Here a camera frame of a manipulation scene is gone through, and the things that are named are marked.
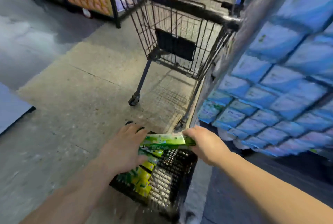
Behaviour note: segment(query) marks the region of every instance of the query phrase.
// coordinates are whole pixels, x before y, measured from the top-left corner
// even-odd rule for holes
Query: person's right hand
[[[195,141],[197,145],[190,149],[208,165],[216,166],[221,155],[231,153],[221,138],[206,128],[195,125],[193,128],[184,130],[183,134]]]

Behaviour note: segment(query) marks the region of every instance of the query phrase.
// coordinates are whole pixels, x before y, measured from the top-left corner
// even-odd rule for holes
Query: concrete floor
[[[130,107],[146,63],[131,19],[119,30],[40,0],[0,4],[7,6],[0,10],[6,30],[0,81],[37,108],[0,138],[0,217],[2,223],[18,223],[127,120],[155,132],[172,130],[194,81],[152,64],[139,105]],[[164,221],[112,188],[88,220],[134,222]]]

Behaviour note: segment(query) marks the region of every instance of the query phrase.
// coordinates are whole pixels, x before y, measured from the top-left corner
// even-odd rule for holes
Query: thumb
[[[147,156],[145,156],[145,155],[139,155],[138,157],[137,157],[137,164],[138,165],[140,165],[140,164],[142,164],[144,161],[147,161],[148,160],[148,157]]]

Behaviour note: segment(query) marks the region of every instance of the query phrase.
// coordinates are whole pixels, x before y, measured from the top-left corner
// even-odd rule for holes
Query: shopping basket
[[[122,4],[124,8],[140,5],[131,18],[147,58],[129,105],[139,103],[152,61],[197,80],[186,112],[175,127],[180,130],[188,120],[203,77],[241,20],[222,15],[216,6],[231,10],[232,4],[218,0],[122,0]]]

